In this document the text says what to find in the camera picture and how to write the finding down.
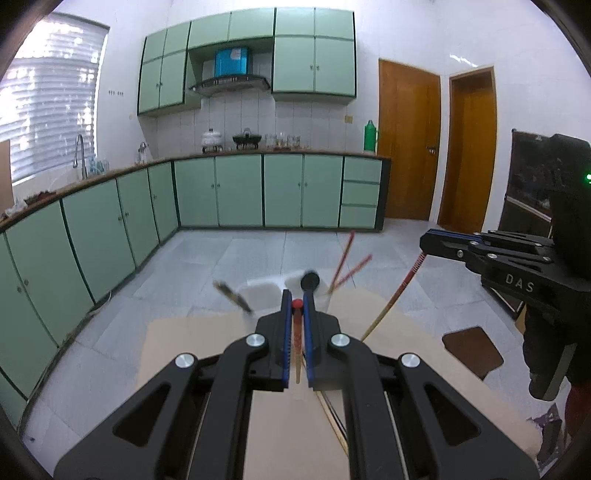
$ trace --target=floor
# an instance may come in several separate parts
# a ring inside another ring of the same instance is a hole
[[[368,253],[374,257],[347,286],[389,298],[417,259],[420,236],[433,227],[428,222],[387,220],[380,234],[358,233],[344,270]],[[33,405],[25,444],[53,473],[59,458],[132,394],[150,321],[236,308],[212,287],[213,280],[237,288],[249,278],[314,268],[330,283],[347,238],[346,233],[317,232],[175,234],[113,295],[64,354]],[[525,419],[548,410],[549,403],[528,393],[521,334],[480,286],[478,275],[462,263],[427,257],[397,307],[437,339],[481,325],[505,360],[486,377],[486,384]],[[560,411],[566,392],[564,388],[557,400]]]

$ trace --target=blue box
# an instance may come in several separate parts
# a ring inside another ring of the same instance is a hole
[[[246,74],[250,67],[248,48],[227,48],[216,53],[215,76]]]

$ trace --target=range hood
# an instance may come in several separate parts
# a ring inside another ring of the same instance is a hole
[[[269,85],[267,79],[261,75],[254,75],[252,73],[232,73],[204,80],[197,85],[189,87],[189,90],[204,97],[211,97],[219,92],[234,92],[236,90],[246,90],[249,88],[268,90],[271,88],[271,85]]]

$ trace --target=faucet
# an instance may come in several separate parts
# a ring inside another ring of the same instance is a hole
[[[86,172],[86,160],[84,159],[84,137],[82,134],[78,134],[76,137],[76,149],[74,150],[74,161],[72,162],[72,166],[74,168],[78,168],[78,143],[80,144],[80,150],[82,152],[82,180],[88,178],[88,173]]]

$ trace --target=metal screw cap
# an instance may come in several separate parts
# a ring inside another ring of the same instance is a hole
[[[405,353],[402,356],[401,362],[405,367],[415,368],[419,366],[421,359],[414,353]]]
[[[174,363],[179,368],[188,368],[195,363],[195,357],[190,353],[181,353],[174,359]]]
[[[330,338],[330,343],[334,346],[347,346],[351,343],[351,339],[344,333],[337,333]]]
[[[252,347],[261,346],[263,343],[265,343],[265,337],[263,337],[260,333],[252,333],[246,337],[246,343]]]

